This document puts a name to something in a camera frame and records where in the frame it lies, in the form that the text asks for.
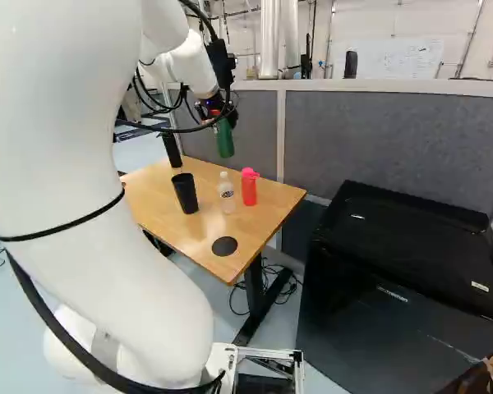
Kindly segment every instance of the bottle cap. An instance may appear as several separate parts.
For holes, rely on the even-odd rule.
[[[241,170],[241,174],[243,175],[244,178],[259,178],[260,174],[255,172],[252,168],[250,167],[245,167]]]

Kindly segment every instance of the red bottle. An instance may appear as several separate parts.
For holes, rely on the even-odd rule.
[[[243,203],[246,206],[252,206],[257,204],[257,191],[256,191],[256,179],[260,177],[260,174],[255,172],[250,167],[243,168],[241,171],[242,179],[242,195]]]

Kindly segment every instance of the black tumbler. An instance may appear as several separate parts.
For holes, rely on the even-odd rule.
[[[199,210],[197,204],[196,184],[192,174],[178,174],[172,178],[175,193],[181,204],[182,211],[189,215]]]

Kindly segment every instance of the black cylinder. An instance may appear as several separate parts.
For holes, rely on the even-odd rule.
[[[344,79],[354,79],[358,71],[358,54],[354,51],[347,51],[345,54]]]
[[[171,133],[163,134],[164,148],[166,148],[166,153],[168,154],[168,159],[173,168],[182,167],[181,154],[179,153],[179,148],[175,141],[175,137]]]
[[[199,210],[197,203],[196,184],[192,174],[178,174],[172,178],[175,194],[181,204],[182,211],[189,215]]]

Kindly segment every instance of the gray partition wall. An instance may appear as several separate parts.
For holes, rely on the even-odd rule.
[[[172,97],[175,99],[177,92],[172,92]],[[236,154],[231,158],[221,158],[212,130],[181,135],[184,154],[236,170],[253,167],[262,177],[276,180],[277,93],[242,90],[233,94],[232,100],[239,112],[237,126],[233,130]],[[175,115],[179,127],[195,125],[185,106]]]
[[[493,98],[288,91],[284,180],[332,199],[344,180],[493,214]]]

